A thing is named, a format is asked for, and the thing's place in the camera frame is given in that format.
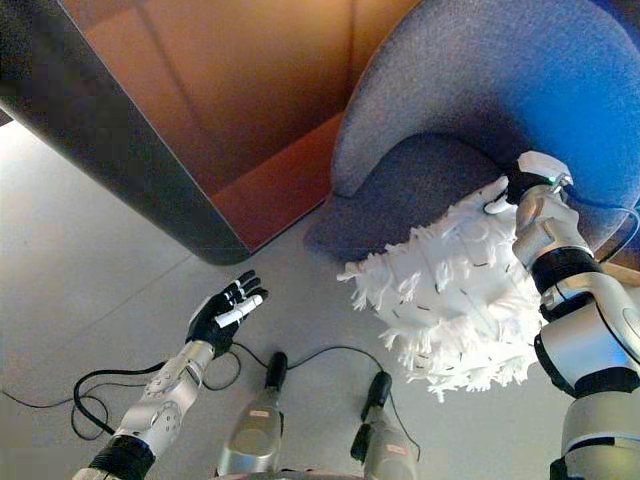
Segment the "gray floor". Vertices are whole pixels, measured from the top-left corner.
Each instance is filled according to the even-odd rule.
[[[97,368],[143,368],[178,351],[187,319],[203,297],[255,268],[272,295],[238,338],[268,358],[290,359],[320,346],[367,348],[395,375],[398,408],[423,445],[423,479],[548,478],[568,398],[539,366],[521,387],[447,395],[438,404],[426,384],[405,384],[377,339],[384,326],[350,309],[340,266],[305,251],[310,215],[249,261],[207,265],[111,197],[15,122],[0,127],[3,388],[32,402],[70,394]],[[148,478],[204,479],[236,414],[262,383],[263,370],[242,354],[237,384],[203,392],[181,437]],[[364,357],[331,353],[291,373],[282,465],[357,473],[348,450],[375,370]],[[233,373],[228,360],[210,381]],[[138,389],[98,391],[121,418]],[[30,410],[0,397],[2,478],[70,478],[107,440],[79,440],[70,406]],[[83,430],[91,431],[84,421]]]

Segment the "gray armchair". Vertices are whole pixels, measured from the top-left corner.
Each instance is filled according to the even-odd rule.
[[[335,146],[306,243],[340,260],[404,242],[524,151],[583,197],[640,197],[640,51],[587,0],[425,0],[379,47]],[[576,206],[594,248],[624,216]]]

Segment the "wire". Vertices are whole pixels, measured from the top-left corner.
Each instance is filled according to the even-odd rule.
[[[93,415],[87,408],[82,404],[82,400],[80,398],[80,387],[84,382],[89,380],[90,378],[97,377],[100,375],[144,375],[147,373],[153,373],[160,370],[166,362],[160,362],[154,365],[153,367],[145,368],[144,370],[95,370],[91,373],[86,374],[80,380],[78,380],[73,387],[73,403],[78,408],[80,413],[82,413],[87,419],[89,419],[93,424],[102,428],[105,432],[110,435],[113,435],[115,430],[107,425],[106,422],[103,422],[98,417]]]
[[[255,353],[253,353],[248,347],[246,347],[242,343],[233,342],[232,345],[235,345],[235,346],[240,347],[241,349],[243,349],[245,352],[247,352],[249,355],[251,355],[253,357],[253,359],[256,362],[258,362],[258,364],[260,364],[263,368],[269,368],[266,363],[264,363],[262,360],[260,360]]]
[[[107,408],[107,406],[105,405],[105,403],[102,400],[100,400],[98,397],[94,397],[93,395],[83,395],[82,398],[91,398],[91,399],[95,400],[96,402],[98,402],[100,404],[100,406],[102,407],[102,409],[104,410],[104,421],[105,421],[105,423],[107,423],[109,421],[109,409]],[[91,442],[93,440],[97,440],[98,437],[100,437],[105,432],[103,429],[100,429],[98,431],[98,433],[96,433],[92,437],[90,437],[88,435],[84,435],[82,432],[80,432],[80,430],[78,430],[78,426],[76,425],[76,415],[75,414],[76,414],[76,406],[74,405],[73,408],[71,409],[71,429],[73,430],[73,433],[75,433],[82,440],[86,440],[88,442]]]
[[[105,414],[105,420],[104,421],[108,422],[108,420],[109,420],[109,411],[107,409],[106,404],[100,398],[95,397],[93,395],[89,395],[89,393],[91,393],[92,391],[94,391],[94,390],[96,390],[96,389],[98,389],[100,387],[105,387],[105,386],[133,388],[133,387],[144,387],[144,385],[145,384],[143,384],[143,383],[131,384],[131,383],[120,383],[120,382],[102,382],[102,383],[98,383],[97,385],[94,385],[93,387],[91,387],[88,390],[86,390],[82,395],[80,395],[80,398],[91,398],[91,399],[95,400],[96,402],[98,402],[98,404],[100,404],[100,406],[104,410],[104,414]],[[17,404],[22,405],[24,407],[28,407],[28,408],[33,408],[33,409],[56,408],[56,407],[61,407],[62,405],[66,405],[66,404],[68,404],[70,402],[73,402],[73,397],[69,397],[69,398],[65,398],[63,400],[59,400],[57,402],[53,402],[53,403],[50,403],[50,404],[38,405],[38,404],[25,402],[24,400],[21,400],[21,399],[15,397],[14,395],[10,394],[9,392],[7,392],[5,390],[1,390],[0,392],[5,397],[10,398],[11,400],[16,402]],[[102,433],[104,433],[104,430],[102,430],[102,429],[100,429],[100,432],[98,432],[94,436],[85,435],[82,432],[80,432],[79,428],[77,427],[76,420],[75,420],[75,416],[76,416],[77,412],[78,412],[78,410],[76,409],[76,407],[74,405],[73,408],[71,409],[71,428],[73,429],[73,432],[79,438],[81,438],[82,440],[86,440],[86,441],[93,441],[93,440],[96,440],[98,437],[100,437],[100,435],[102,435]]]
[[[618,243],[618,245],[616,245],[609,253],[607,253],[604,257],[602,257],[602,259],[600,260],[601,264],[607,263],[609,260],[615,257],[618,253],[620,253],[627,245],[629,245],[629,243],[631,243],[631,240],[633,240],[633,238],[638,233],[638,230],[640,230],[640,215],[636,210],[623,207],[622,205],[601,203],[601,202],[596,202],[586,198],[582,198],[580,194],[578,194],[578,192],[576,191],[573,185],[565,186],[564,190],[569,194],[571,198],[573,198],[578,203],[587,205],[589,207],[600,208],[602,210],[617,210],[619,212],[624,212],[633,218],[634,220],[633,228],[629,231],[627,236]]]
[[[227,383],[225,383],[224,385],[221,385],[219,387],[212,387],[211,385],[209,385],[207,383],[207,381],[205,379],[203,379],[202,380],[202,385],[204,386],[204,388],[206,388],[210,392],[221,392],[222,390],[226,390],[231,385],[236,383],[238,378],[240,378],[240,373],[242,373],[242,362],[240,361],[240,357],[238,356],[237,353],[232,352],[231,350],[229,350],[227,353],[230,354],[233,358],[236,359],[236,362],[238,363],[238,369],[236,370],[236,373],[235,373],[235,375],[233,376],[233,378],[231,380],[229,380]]]
[[[243,349],[246,353],[248,353],[261,367],[263,368],[269,368],[267,366],[266,362],[263,362],[255,353],[253,353],[253,351],[247,347],[246,345],[240,343],[240,342],[233,342],[233,345]],[[326,353],[326,352],[330,352],[332,350],[350,350],[353,352],[357,352],[360,353],[361,355],[365,355],[366,357],[368,357],[373,363],[375,363],[375,365],[378,367],[378,370],[380,370],[381,372],[384,372],[384,367],[382,366],[382,364],[380,363],[380,361],[374,357],[371,353],[367,352],[366,350],[363,350],[361,348],[357,348],[357,347],[352,347],[350,345],[332,345],[329,347],[325,347],[322,348],[320,350],[318,350],[317,352],[311,353],[306,357],[303,357],[301,360],[289,365],[287,367],[287,371],[291,371],[291,370],[295,370],[298,367],[301,367],[303,365],[305,365],[306,363],[310,362],[311,360],[313,360],[314,358]],[[233,378],[231,380],[229,380],[227,383],[225,383],[224,385],[221,386],[211,386],[209,385],[205,380],[203,380],[202,384],[203,386],[212,392],[220,392],[222,390],[226,390],[229,387],[231,387],[233,384],[235,384],[238,379],[240,378],[240,374],[242,373],[242,361],[240,359],[240,357],[238,356],[237,353],[229,351],[229,354],[231,354],[237,364],[238,364],[238,369],[236,370],[236,373],[234,374]],[[2,394],[7,396],[8,398],[10,398],[11,400],[13,400],[14,402],[23,405],[25,407],[29,407],[29,408],[34,408],[34,409],[49,409],[49,408],[56,408],[56,407],[60,407],[62,405],[65,405],[69,402],[73,402],[74,406],[71,410],[71,428],[73,429],[74,433],[81,439],[83,440],[87,440],[87,441],[92,441],[92,440],[96,440],[98,437],[100,437],[104,432],[109,433],[110,435],[113,435],[115,433],[115,431],[108,425],[109,422],[109,409],[107,408],[106,404],[98,397],[93,396],[93,395],[89,395],[93,390],[99,388],[99,387],[103,387],[103,386],[118,386],[118,387],[144,387],[146,384],[140,383],[140,384],[127,384],[127,383],[118,383],[118,382],[103,382],[103,383],[98,383],[96,385],[94,385],[93,387],[87,389],[85,392],[80,393],[80,388],[82,387],[82,384],[85,383],[87,380],[89,380],[90,378],[93,377],[97,377],[97,376],[101,376],[101,375],[127,375],[127,376],[133,376],[133,375],[145,375],[148,373],[153,373],[153,372],[157,372],[158,370],[160,370],[164,364],[166,362],[160,362],[150,368],[146,368],[143,370],[95,370],[93,372],[88,373],[87,375],[83,376],[80,380],[78,380],[73,388],[73,396],[69,397],[69,398],[65,398],[63,400],[59,400],[50,404],[44,404],[44,405],[38,405],[38,404],[33,404],[33,403],[29,403],[26,402],[24,400],[21,400],[13,395],[11,395],[10,393],[1,390]],[[98,402],[98,404],[100,404],[100,406],[102,407],[102,409],[104,410],[104,420],[100,420],[98,417],[96,417],[94,414],[92,414],[85,405],[82,404],[82,399],[87,399],[90,398],[92,400],[95,400],[96,402]],[[409,434],[409,432],[407,431],[407,428],[404,425],[404,422],[402,421],[402,418],[400,417],[400,414],[398,413],[398,408],[396,406],[396,402],[395,399],[393,398],[393,394],[391,392],[389,392],[389,400],[391,402],[391,407],[393,409],[393,413],[396,417],[396,419],[398,420],[398,423],[400,424],[400,428],[402,429],[402,431],[404,432],[404,434],[407,436],[407,439],[413,444],[415,445],[415,447],[418,450],[418,455],[417,455],[417,461],[420,461],[420,457],[422,455],[422,447],[420,446],[420,444],[418,442],[416,442],[413,437]],[[76,424],[76,420],[75,420],[75,414],[76,412],[80,412],[82,415],[84,415],[91,423],[93,423],[94,425],[96,425],[98,428],[100,428],[100,432],[97,433],[94,436],[88,436],[88,435],[84,435],[83,433],[81,433],[77,427]]]
[[[238,342],[234,342],[234,345],[239,346],[240,348],[242,348],[243,350],[245,350],[249,355],[251,355],[253,357],[253,359],[258,362],[262,367],[264,368],[268,368],[267,364],[265,362],[263,362],[262,360],[260,360],[260,358],[258,358],[258,356],[256,354],[254,354],[247,346],[238,343]],[[374,357],[371,353],[367,352],[366,350],[363,350],[361,348],[357,348],[357,347],[352,347],[350,345],[332,345],[330,347],[326,347],[326,348],[322,348],[320,350],[318,350],[315,353],[312,353],[310,355],[308,355],[307,357],[304,357],[302,360],[299,360],[293,364],[291,364],[289,367],[287,367],[287,371],[291,371],[294,370],[298,367],[303,366],[304,364],[306,364],[307,362],[310,362],[311,360],[313,360],[314,358],[322,355],[323,353],[326,352],[330,352],[332,350],[351,350],[353,352],[357,352],[360,353],[362,355],[365,355],[367,357],[369,357],[369,359],[371,361],[373,361],[373,363],[376,364],[376,366],[378,367],[378,369],[381,372],[384,372],[384,367],[382,366],[382,364],[380,363],[380,361]],[[406,427],[404,426],[404,422],[402,421],[402,419],[400,418],[400,414],[398,413],[398,408],[396,407],[396,402],[393,398],[393,394],[391,392],[389,392],[389,400],[391,401],[391,407],[393,409],[393,413],[396,417],[396,419],[398,420],[398,423],[400,424],[400,428],[402,429],[402,431],[404,432],[404,434],[406,435],[407,439],[413,444],[415,445],[416,449],[418,450],[418,455],[417,455],[417,460],[416,461],[420,461],[420,457],[422,455],[422,447],[420,446],[420,444],[418,442],[416,442],[413,437],[409,434],[409,432],[407,431]]]

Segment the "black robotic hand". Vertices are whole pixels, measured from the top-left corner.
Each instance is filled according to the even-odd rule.
[[[209,343],[215,350],[214,358],[227,353],[240,323],[269,295],[259,285],[260,279],[250,270],[222,292],[207,298],[191,317],[186,342]]]

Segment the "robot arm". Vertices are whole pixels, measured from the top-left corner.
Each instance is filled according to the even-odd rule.
[[[513,250],[531,273],[550,322],[535,339],[536,354],[553,384],[576,399],[551,478],[637,478],[640,313],[578,233],[578,214],[561,196],[571,183],[565,165],[529,152],[510,176],[508,194],[519,205]]]
[[[189,322],[186,344],[147,384],[115,434],[74,480],[141,480],[175,441],[195,402],[209,363],[226,353],[241,320],[268,292],[253,271],[205,299]]]

